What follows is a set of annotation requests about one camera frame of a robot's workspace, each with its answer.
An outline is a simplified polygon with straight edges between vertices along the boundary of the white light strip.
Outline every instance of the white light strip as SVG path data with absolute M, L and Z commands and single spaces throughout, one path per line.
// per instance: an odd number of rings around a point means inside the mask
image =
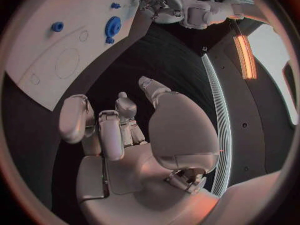
M 229 183 L 232 163 L 232 133 L 226 100 L 215 69 L 205 54 L 202 58 L 215 105 L 218 138 L 220 145 L 220 158 L 216 166 L 211 193 L 222 196 Z

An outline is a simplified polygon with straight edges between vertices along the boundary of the orange light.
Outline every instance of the orange light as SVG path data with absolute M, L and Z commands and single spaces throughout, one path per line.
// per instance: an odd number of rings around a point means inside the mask
M 248 38 L 245 35 L 233 36 L 237 49 L 243 79 L 257 79 L 257 69 Z

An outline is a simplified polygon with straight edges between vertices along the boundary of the robotic hand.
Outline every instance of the robotic hand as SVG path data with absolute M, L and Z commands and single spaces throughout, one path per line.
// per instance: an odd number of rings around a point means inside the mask
M 179 22 L 189 29 L 206 29 L 209 25 L 222 23 L 227 18 L 238 20 L 246 17 L 268 23 L 254 4 L 232 0 L 141 0 L 140 7 L 158 24 Z

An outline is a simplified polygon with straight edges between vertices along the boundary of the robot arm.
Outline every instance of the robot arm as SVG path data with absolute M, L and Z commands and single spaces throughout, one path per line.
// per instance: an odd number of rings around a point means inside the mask
M 268 23 L 259 9 L 250 3 L 201 0 L 141 0 L 141 9 L 158 24 L 179 22 L 189 29 L 206 29 L 230 19 L 250 18 Z

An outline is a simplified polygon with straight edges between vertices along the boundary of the blue plastic part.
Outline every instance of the blue plastic part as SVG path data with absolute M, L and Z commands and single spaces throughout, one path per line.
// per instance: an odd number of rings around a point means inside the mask
M 121 19 L 118 16 L 113 16 L 108 20 L 105 26 L 105 35 L 112 38 L 114 35 L 118 34 L 121 29 Z
M 112 38 L 112 37 L 107 37 L 106 38 L 106 40 L 105 40 L 105 42 L 107 43 L 107 44 L 113 44 L 114 42 L 115 42 L 115 40 Z
M 60 32 L 61 30 L 64 29 L 64 23 L 62 21 L 57 21 L 52 24 L 51 29 L 54 32 Z
M 119 3 L 113 2 L 113 3 L 110 5 L 110 7 L 111 7 L 112 9 L 119 9 L 119 8 L 121 7 L 121 5 L 120 5 Z

